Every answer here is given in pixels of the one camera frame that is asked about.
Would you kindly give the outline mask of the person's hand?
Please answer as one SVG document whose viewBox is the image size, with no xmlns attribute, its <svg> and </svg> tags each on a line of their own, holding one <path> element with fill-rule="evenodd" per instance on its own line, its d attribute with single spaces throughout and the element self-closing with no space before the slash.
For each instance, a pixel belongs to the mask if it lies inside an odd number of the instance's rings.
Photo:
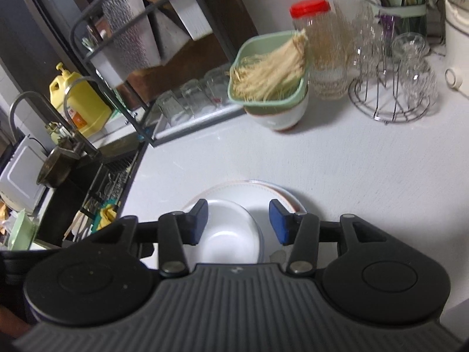
<svg viewBox="0 0 469 352">
<path fill-rule="evenodd" d="M 11 338 L 18 339 L 30 330 L 31 326 L 18 318 L 7 308 L 0 307 L 0 332 Z"/>
</svg>

